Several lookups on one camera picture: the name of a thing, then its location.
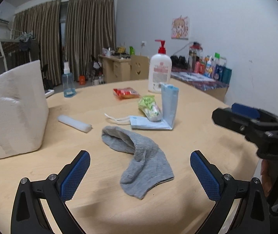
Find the curtain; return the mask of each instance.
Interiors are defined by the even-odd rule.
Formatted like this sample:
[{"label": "curtain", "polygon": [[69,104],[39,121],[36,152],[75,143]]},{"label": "curtain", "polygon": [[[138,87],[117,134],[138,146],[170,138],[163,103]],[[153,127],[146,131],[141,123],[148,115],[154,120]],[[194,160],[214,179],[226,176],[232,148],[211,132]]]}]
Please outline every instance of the curtain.
[{"label": "curtain", "polygon": [[61,84],[59,12],[60,0],[43,3],[15,15],[13,29],[31,32],[40,44],[41,65],[48,64],[47,78]]},{"label": "curtain", "polygon": [[74,79],[89,69],[91,55],[115,49],[114,0],[69,0],[65,23],[65,58]]}]

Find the blue face mask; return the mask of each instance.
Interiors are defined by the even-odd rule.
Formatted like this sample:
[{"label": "blue face mask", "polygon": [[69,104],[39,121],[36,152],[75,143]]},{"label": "blue face mask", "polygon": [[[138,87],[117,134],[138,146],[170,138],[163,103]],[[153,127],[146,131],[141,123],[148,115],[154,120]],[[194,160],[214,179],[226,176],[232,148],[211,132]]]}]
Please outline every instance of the blue face mask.
[{"label": "blue face mask", "polygon": [[171,84],[162,84],[163,118],[159,122],[152,122],[141,116],[128,116],[121,119],[115,119],[106,114],[105,116],[117,124],[131,124],[132,129],[172,130],[177,113],[178,93],[179,88]]}]

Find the blue gripper pad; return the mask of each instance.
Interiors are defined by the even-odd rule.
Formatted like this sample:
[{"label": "blue gripper pad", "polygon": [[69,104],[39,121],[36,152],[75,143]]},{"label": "blue gripper pad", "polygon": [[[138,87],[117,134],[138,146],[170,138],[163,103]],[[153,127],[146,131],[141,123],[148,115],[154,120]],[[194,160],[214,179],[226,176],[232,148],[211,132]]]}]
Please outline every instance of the blue gripper pad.
[{"label": "blue gripper pad", "polygon": [[191,154],[190,164],[208,198],[212,201],[219,201],[221,197],[220,184],[197,154],[197,151]]},{"label": "blue gripper pad", "polygon": [[241,105],[238,103],[234,103],[231,107],[232,112],[240,114],[242,116],[247,116],[250,119],[259,119],[260,113],[256,108],[252,108],[246,105]]},{"label": "blue gripper pad", "polygon": [[69,174],[64,178],[60,186],[60,198],[63,202],[69,201],[73,198],[79,184],[81,183],[85,173],[90,166],[90,155],[87,151],[80,153],[79,159],[74,159],[69,166],[73,166],[69,170]]}]

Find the anime poster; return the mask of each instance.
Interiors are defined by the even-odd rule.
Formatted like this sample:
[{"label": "anime poster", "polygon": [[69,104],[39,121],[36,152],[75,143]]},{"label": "anime poster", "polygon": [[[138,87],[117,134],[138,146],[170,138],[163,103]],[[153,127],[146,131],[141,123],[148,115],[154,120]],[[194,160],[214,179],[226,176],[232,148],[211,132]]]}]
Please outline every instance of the anime poster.
[{"label": "anime poster", "polygon": [[172,39],[189,39],[190,19],[189,17],[182,17],[173,19],[171,25],[171,38]]}]

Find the red snack package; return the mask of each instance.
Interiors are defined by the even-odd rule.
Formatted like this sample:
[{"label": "red snack package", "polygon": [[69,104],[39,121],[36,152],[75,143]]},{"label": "red snack package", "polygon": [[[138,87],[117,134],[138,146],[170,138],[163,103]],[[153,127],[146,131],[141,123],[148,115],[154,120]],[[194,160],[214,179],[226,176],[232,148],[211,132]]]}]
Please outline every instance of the red snack package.
[{"label": "red snack package", "polygon": [[124,89],[113,89],[113,91],[120,97],[120,99],[125,98],[139,98],[140,95],[133,88],[124,88]]}]

